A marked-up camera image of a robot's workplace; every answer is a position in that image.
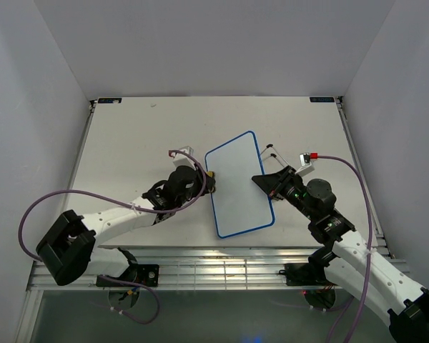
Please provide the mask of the blue framed small whiteboard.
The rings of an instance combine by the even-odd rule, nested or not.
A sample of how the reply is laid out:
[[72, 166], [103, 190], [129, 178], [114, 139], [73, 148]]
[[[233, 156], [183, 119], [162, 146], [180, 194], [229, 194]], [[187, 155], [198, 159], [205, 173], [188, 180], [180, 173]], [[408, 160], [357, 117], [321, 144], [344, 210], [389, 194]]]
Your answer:
[[211, 201], [219, 238], [246, 234], [275, 223], [270, 198], [252, 180], [253, 176], [265, 174], [253, 131], [209, 150], [204, 162], [206, 169], [214, 172]]

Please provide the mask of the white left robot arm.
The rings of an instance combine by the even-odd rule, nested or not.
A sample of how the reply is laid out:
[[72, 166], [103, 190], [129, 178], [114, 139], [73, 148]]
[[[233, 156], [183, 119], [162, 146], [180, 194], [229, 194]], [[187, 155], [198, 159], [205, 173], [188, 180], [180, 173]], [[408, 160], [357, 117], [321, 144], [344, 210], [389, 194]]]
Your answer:
[[63, 212], [36, 247], [54, 281], [66, 286], [85, 274], [104, 275], [127, 286], [138, 280], [139, 264], [127, 250], [107, 249], [109, 240], [173, 217], [197, 195], [215, 191], [215, 175], [194, 166], [177, 167], [166, 180], [128, 203], [102, 212]]

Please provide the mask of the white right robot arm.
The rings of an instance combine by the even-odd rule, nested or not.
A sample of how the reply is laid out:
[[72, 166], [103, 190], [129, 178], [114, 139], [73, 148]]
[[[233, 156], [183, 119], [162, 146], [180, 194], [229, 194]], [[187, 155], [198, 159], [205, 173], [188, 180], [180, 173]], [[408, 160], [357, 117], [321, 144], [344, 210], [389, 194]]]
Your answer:
[[308, 259], [312, 281], [329, 281], [349, 292], [380, 318], [396, 342], [429, 342], [429, 289], [368, 247], [336, 210], [329, 182], [304, 183], [290, 166], [252, 181], [269, 198], [288, 201], [309, 219], [308, 229], [322, 245]]

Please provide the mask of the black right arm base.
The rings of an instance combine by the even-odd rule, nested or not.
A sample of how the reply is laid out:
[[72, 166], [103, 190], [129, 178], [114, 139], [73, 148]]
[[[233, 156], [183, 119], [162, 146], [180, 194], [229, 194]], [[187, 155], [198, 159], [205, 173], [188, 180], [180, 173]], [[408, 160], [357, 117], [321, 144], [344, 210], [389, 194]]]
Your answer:
[[278, 274], [285, 277], [287, 286], [325, 287], [332, 284], [326, 278], [323, 267], [309, 262], [285, 264]]

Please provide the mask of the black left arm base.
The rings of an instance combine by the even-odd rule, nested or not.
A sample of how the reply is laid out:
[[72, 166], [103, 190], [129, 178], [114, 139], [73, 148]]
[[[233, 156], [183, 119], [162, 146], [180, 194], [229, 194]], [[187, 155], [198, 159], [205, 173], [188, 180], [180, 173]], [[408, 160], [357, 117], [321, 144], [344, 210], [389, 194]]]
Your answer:
[[157, 287], [159, 284], [158, 264], [138, 264], [129, 267], [120, 277], [97, 276], [97, 287], [131, 287], [142, 284], [147, 287]]

